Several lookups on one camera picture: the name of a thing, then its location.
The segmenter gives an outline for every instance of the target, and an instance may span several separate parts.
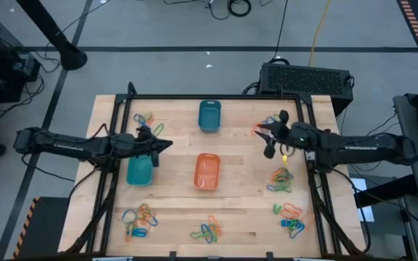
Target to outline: orange bin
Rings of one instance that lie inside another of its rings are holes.
[[[197,156],[194,171],[194,186],[214,190],[218,186],[221,158],[215,154],[202,153]]]

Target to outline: teal bin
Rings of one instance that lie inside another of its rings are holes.
[[[205,133],[216,133],[221,127],[221,108],[219,101],[204,100],[200,103],[198,125]]]
[[[150,186],[154,167],[151,156],[131,157],[128,160],[127,183],[133,186]]]

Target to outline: pile of rubber bands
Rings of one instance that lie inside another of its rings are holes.
[[[271,182],[273,185],[267,185],[269,191],[292,191],[292,179],[293,175],[287,168],[281,167],[274,174],[272,174]]]
[[[281,221],[281,225],[285,228],[290,235],[290,238],[295,238],[304,229],[308,229],[311,222],[314,220],[314,214],[308,213],[300,219],[300,215],[303,210],[290,203],[285,203],[282,206],[274,204],[274,214],[280,214],[284,219]],[[306,222],[308,217],[312,216],[311,220]]]
[[[131,220],[127,214],[134,215]],[[146,237],[151,226],[157,225],[156,214],[152,212],[147,204],[139,206],[137,211],[126,210],[122,215],[122,222],[125,224],[125,241],[130,241],[132,237]]]
[[[136,113],[134,115],[134,120],[140,124],[140,126],[146,126],[151,128],[152,122],[154,122],[154,117],[152,112],[146,112],[144,115]],[[159,134],[164,130],[164,124],[160,123],[152,132],[154,136],[159,136]]]
[[[208,224],[201,224],[201,231],[192,232],[190,236],[192,239],[200,239],[203,237],[208,244],[217,243],[218,238],[222,236],[221,227],[213,215],[209,215],[208,219]]]
[[[268,116],[265,120],[261,121],[260,123],[256,123],[253,126],[253,129],[251,129],[251,135],[252,136],[255,136],[256,129],[259,129],[259,131],[261,133],[267,134],[268,133],[268,130],[263,129],[263,128],[259,128],[259,125],[260,124],[270,124],[270,123],[273,123],[275,121],[280,121],[280,117],[279,117],[278,114],[275,114],[274,116]]]

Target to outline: wooden tabletop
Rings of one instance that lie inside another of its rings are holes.
[[[87,136],[102,123],[109,123],[113,101],[114,96],[97,96]],[[135,113],[152,112],[155,121],[151,128],[163,123],[165,128],[159,138],[172,140],[173,146],[160,155],[160,166],[155,168],[152,186],[128,185],[128,160],[122,161],[107,255],[155,257],[176,251],[180,257],[265,257],[266,252],[273,252],[275,257],[320,257],[315,222],[290,239],[280,226],[282,217],[273,214],[274,204],[287,202],[303,209],[301,217],[313,212],[304,154],[298,150],[288,158],[288,170],[294,175],[292,192],[269,191],[266,185],[271,183],[272,173],[283,166],[281,154],[277,152],[273,159],[266,159],[264,141],[251,135],[256,123],[266,116],[278,114],[281,109],[290,114],[289,126],[298,121],[295,103],[287,100],[221,100],[221,128],[217,133],[206,134],[197,124],[200,102],[157,99],[131,102],[127,133],[136,134]],[[337,132],[330,98],[315,96],[313,108],[318,127]],[[220,155],[220,182],[215,191],[202,191],[193,185],[196,158],[201,153]],[[76,182],[91,169],[89,163],[81,162]],[[339,166],[339,169],[347,173],[345,167]],[[98,180],[99,173],[75,191],[67,212],[60,251],[67,249],[90,221]],[[328,180],[337,222],[359,249],[365,248],[351,186],[333,173],[328,175]],[[132,238],[126,242],[122,214],[143,203],[156,212],[159,224],[151,228],[146,238]],[[222,236],[214,244],[190,237],[191,232],[200,231],[201,224],[208,222],[209,215],[217,218],[222,230]],[[329,227],[326,222],[324,224],[327,247],[332,251]],[[102,229],[101,223],[94,249],[99,249]]]

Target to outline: gray floor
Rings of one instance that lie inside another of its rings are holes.
[[[85,2],[43,1],[61,28],[81,14]],[[226,14],[224,2],[216,1],[216,15]],[[79,46],[275,46],[283,3],[274,0],[261,7],[253,1],[253,11],[248,16],[217,21],[202,2],[167,6],[157,0],[112,0],[87,17]],[[325,0],[290,0],[281,45],[310,46],[325,3]],[[93,0],[92,8],[98,4],[99,0]],[[26,46],[47,43],[15,1],[0,0],[0,21]],[[69,39],[76,27],[77,24],[66,31]],[[417,46],[394,0],[333,1],[317,44]],[[244,51],[89,52],[87,65],[67,74],[50,130],[85,136],[94,97],[123,93],[129,81],[134,82],[141,94],[239,94],[257,80],[262,62],[272,55],[271,52]],[[294,65],[307,65],[308,62],[307,52],[279,53],[279,56]],[[418,92],[417,53],[316,53],[314,65],[350,70],[356,78],[355,99],[348,108],[343,126],[346,135],[365,134],[393,115],[393,96]],[[46,81],[42,95],[0,120],[0,142],[8,146],[7,153],[0,158],[0,238],[26,169],[20,155],[11,149],[15,131],[41,125],[59,74],[60,70],[42,74]],[[398,126],[390,131],[399,133]],[[78,163],[43,154],[38,166],[74,178]],[[369,174],[402,176],[409,171],[405,167],[382,163]],[[35,173],[6,258],[12,256],[31,199],[35,196],[67,196],[71,188],[70,182]],[[376,246],[374,251],[384,251],[379,249]]]

